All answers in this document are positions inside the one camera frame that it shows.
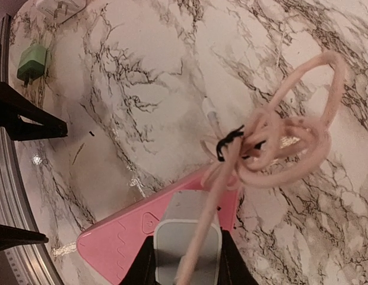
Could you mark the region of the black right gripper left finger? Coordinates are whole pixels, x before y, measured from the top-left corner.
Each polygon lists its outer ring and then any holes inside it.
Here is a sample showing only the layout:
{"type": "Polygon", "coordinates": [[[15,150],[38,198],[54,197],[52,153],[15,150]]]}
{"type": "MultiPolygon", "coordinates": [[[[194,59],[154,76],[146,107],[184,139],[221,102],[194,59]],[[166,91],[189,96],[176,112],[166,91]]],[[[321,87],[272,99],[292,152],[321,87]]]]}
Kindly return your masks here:
{"type": "Polygon", "coordinates": [[[119,285],[154,285],[156,284],[155,270],[153,237],[148,236],[119,285]]]}

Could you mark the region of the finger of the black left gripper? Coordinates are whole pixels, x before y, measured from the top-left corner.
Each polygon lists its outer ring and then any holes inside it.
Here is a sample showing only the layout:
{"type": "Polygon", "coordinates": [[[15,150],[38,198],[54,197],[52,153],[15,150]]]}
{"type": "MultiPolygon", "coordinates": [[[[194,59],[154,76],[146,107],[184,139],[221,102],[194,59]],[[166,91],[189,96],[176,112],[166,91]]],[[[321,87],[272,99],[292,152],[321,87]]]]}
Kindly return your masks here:
{"type": "Polygon", "coordinates": [[[46,235],[0,224],[0,252],[20,245],[48,243],[46,235]]]}
{"type": "Polygon", "coordinates": [[[36,107],[5,82],[0,82],[0,127],[13,141],[68,136],[66,122],[36,107]]]}

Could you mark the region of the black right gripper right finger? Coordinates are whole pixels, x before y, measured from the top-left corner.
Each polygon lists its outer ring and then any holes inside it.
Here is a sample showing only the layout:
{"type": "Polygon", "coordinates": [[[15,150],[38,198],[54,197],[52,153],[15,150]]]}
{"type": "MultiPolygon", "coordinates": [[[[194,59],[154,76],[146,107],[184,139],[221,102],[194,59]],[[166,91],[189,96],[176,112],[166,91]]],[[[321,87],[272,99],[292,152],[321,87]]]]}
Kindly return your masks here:
{"type": "Polygon", "coordinates": [[[231,234],[222,229],[220,285],[258,285],[249,272],[231,234]]]}

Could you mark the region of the pink triangular power strip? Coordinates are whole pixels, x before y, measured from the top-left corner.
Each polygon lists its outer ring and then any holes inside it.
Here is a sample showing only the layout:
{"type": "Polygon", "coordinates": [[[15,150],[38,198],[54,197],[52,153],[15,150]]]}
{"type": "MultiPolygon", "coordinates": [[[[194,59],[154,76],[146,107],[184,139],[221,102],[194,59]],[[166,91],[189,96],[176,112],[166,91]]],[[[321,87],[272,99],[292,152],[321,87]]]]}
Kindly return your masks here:
{"type": "Polygon", "coordinates": [[[119,284],[152,236],[156,284],[173,284],[208,196],[202,175],[197,171],[89,227],[77,239],[79,254],[119,284]]]}

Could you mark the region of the white charger with pink cable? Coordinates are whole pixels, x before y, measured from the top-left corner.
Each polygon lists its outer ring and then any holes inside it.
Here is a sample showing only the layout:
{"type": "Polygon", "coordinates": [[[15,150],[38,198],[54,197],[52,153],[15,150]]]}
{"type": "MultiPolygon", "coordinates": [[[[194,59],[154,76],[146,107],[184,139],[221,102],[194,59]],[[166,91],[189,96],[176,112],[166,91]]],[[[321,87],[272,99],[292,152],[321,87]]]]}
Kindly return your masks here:
{"type": "Polygon", "coordinates": [[[153,235],[156,280],[160,284],[216,284],[220,274],[221,235],[218,205],[228,191],[243,186],[272,188],[296,182],[326,159],[331,148],[329,127],[344,89],[345,62],[333,51],[321,53],[296,68],[271,101],[257,108],[246,123],[224,135],[211,99],[203,111],[214,130],[200,144],[212,160],[201,189],[174,194],[153,235]],[[320,117],[281,118],[275,108],[312,69],[332,65],[334,75],[320,117]]]}

